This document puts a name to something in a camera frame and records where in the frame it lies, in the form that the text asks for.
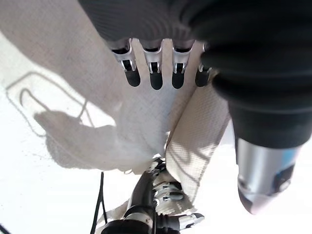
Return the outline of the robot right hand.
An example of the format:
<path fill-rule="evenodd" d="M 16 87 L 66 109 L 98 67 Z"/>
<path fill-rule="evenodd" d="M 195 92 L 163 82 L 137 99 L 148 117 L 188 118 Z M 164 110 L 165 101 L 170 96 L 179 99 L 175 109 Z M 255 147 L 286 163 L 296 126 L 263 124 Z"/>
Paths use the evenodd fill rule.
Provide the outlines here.
<path fill-rule="evenodd" d="M 200 213 L 182 215 L 157 213 L 156 208 L 161 205 L 183 201 L 186 198 L 178 181 L 159 181 L 165 172 L 167 172 L 165 160 L 155 158 L 137 182 L 123 217 L 124 220 L 133 221 L 135 225 L 144 224 L 145 234 L 178 234 L 205 219 Z"/>

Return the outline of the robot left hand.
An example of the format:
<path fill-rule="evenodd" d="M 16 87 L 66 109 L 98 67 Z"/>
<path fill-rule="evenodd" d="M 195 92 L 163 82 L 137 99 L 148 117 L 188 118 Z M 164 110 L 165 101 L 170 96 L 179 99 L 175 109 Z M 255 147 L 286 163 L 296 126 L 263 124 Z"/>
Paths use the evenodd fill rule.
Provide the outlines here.
<path fill-rule="evenodd" d="M 238 193 L 256 214 L 291 181 L 312 134 L 312 3 L 309 0 L 82 0 L 119 56 L 124 40 L 208 44 L 201 63 L 232 117 Z"/>

